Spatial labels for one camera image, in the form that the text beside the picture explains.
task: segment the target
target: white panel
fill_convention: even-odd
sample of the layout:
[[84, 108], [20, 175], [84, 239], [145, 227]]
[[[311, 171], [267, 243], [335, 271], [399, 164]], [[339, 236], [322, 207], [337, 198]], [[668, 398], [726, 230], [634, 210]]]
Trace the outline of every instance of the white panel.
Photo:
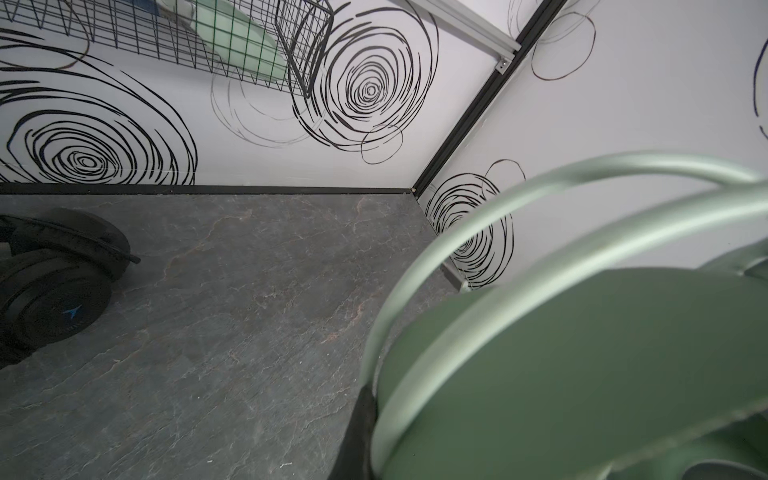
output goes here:
[[[686, 151], [768, 174], [768, 61], [758, 65], [767, 25], [768, 2], [760, 0], [570, 4], [420, 203], [447, 207], [428, 211], [436, 225], [445, 223], [446, 211], [462, 216], [458, 212], [471, 211], [469, 204], [520, 181], [518, 174], [488, 171], [500, 159], [514, 160], [530, 178], [602, 154]], [[468, 174], [482, 178], [467, 181]], [[497, 222], [473, 240], [468, 247], [482, 247], [458, 265], [486, 284], [499, 276], [494, 272], [506, 255], [510, 261], [500, 277], [508, 279], [601, 225], [706, 188], [670, 177], [579, 187], [517, 212], [514, 235], [511, 218]], [[464, 190], [464, 197], [453, 195]], [[698, 266], [765, 236], [765, 220], [733, 225], [625, 265]]]
[[[4, 80], [61, 89], [68, 98], [25, 94], [24, 101], [0, 104], [2, 143], [13, 136], [0, 151], [0, 181], [411, 187], [496, 60], [436, 28], [407, 2], [331, 4], [338, 9], [336, 29], [308, 100], [103, 45], [91, 46], [87, 63], [44, 71], [59, 65], [50, 58], [55, 53], [18, 48], [28, 39], [6, 35], [3, 45], [15, 48], [0, 51], [0, 60], [14, 62], [23, 50], [30, 68], [4, 73]], [[83, 48], [82, 41], [17, 22], [0, 25], [41, 37], [32, 43], [45, 48]], [[131, 93], [121, 90], [123, 84]], [[84, 107], [82, 96], [90, 94], [104, 104]], [[46, 135], [48, 126], [70, 121], [71, 114], [82, 121], [79, 108], [98, 117], [109, 106], [126, 115], [110, 111], [105, 123], [89, 119], [83, 127], [108, 138], [112, 146], [105, 151], [78, 135], [68, 144], [63, 137], [48, 142], [44, 150], [24, 140], [27, 127]], [[40, 111], [48, 113], [35, 116], [38, 124], [21, 124]], [[125, 128], [128, 137], [141, 131], [138, 139], [117, 133], [114, 126], [122, 121], [118, 130]], [[161, 139], [166, 128], [173, 131], [166, 134], [169, 145]], [[132, 154], [124, 152], [126, 143]], [[112, 150], [115, 159], [105, 153]], [[174, 155], [184, 156], [183, 165]], [[193, 177], [178, 171], [190, 168]]]

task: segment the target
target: gray marble floor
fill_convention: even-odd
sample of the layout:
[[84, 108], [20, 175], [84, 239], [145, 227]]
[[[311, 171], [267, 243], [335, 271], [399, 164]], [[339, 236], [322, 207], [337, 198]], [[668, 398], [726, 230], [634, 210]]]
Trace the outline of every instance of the gray marble floor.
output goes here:
[[[91, 211], [142, 258], [96, 323], [0, 370], [8, 480], [325, 478], [373, 317], [434, 238], [406, 195], [0, 205]], [[402, 323], [453, 293], [433, 274]]]

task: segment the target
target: wall decal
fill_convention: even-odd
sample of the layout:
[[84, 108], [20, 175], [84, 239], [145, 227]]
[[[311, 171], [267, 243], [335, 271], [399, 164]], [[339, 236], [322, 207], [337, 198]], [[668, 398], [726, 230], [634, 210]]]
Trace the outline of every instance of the wall decal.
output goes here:
[[210, 106], [219, 122], [261, 147], [289, 147], [310, 137], [293, 114], [291, 96], [221, 75], [213, 75], [210, 83]]
[[753, 77], [752, 101], [755, 107], [755, 115], [760, 121], [760, 132], [768, 140], [768, 60], [766, 50], [768, 40], [763, 44], [763, 49], [757, 57], [755, 75]]
[[[511, 0], [510, 35], [519, 35], [524, 22], [533, 15], [539, 3], [541, 0]], [[560, 80], [587, 63], [597, 37], [597, 29], [589, 15], [598, 3], [600, 0], [576, 0], [564, 7], [552, 21], [531, 53], [531, 70], [537, 78]]]
[[[437, 187], [425, 214], [437, 234], [461, 220], [500, 191], [525, 181], [525, 173], [514, 160], [495, 161], [485, 175], [457, 174]], [[456, 267], [473, 288], [489, 285], [504, 273], [515, 250], [512, 215], [506, 215], [478, 232], [452, 255]]]
[[0, 181], [193, 184], [197, 148], [178, 112], [112, 64], [81, 56], [0, 28], [0, 116], [10, 119], [0, 125]]
[[[363, 3], [368, 9], [356, 9]], [[430, 15], [425, 22], [405, 4], [338, 7], [313, 92], [293, 97], [293, 113], [309, 135], [359, 152], [368, 164], [380, 164], [400, 149], [437, 69], [435, 19]]]
[[511, 0], [507, 9], [507, 29], [512, 38], [517, 38], [525, 24], [536, 12], [541, 0]]

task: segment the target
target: ear cup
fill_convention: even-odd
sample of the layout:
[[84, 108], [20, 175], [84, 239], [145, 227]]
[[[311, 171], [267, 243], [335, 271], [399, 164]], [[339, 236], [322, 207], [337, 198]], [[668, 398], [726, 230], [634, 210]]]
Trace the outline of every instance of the ear cup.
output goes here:
[[[94, 214], [67, 208], [52, 208], [38, 215], [36, 219], [77, 230], [89, 237], [108, 242], [126, 253], [131, 251], [131, 245], [125, 235], [115, 225]], [[41, 248], [74, 253], [103, 268], [112, 280], [120, 278], [128, 266], [128, 259], [115, 252], [90, 240], [43, 225], [20, 225], [8, 243], [14, 255]]]
[[91, 325], [111, 296], [100, 268], [73, 255], [43, 249], [2, 264], [0, 340], [16, 349], [36, 349]]
[[28, 347], [17, 347], [0, 342], [0, 369], [15, 365], [35, 352]]

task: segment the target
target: wire basket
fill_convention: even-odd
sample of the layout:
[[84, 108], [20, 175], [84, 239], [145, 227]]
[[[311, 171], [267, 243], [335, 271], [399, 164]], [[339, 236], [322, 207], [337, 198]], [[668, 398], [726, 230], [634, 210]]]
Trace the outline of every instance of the wire basket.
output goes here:
[[11, 22], [309, 97], [328, 0], [0, 0]]

